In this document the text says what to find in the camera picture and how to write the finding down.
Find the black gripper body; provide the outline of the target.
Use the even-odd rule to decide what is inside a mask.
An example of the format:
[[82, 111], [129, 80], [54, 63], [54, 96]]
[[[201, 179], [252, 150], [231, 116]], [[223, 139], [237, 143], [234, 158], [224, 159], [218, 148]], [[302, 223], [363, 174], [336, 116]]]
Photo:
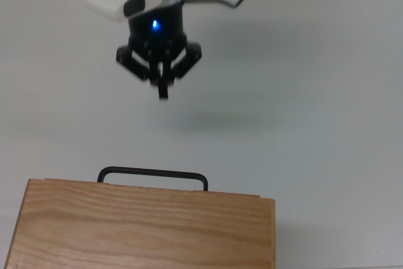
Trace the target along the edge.
[[145, 60], [165, 56], [175, 59], [188, 43], [183, 30], [181, 1], [131, 18], [128, 25], [128, 46]]

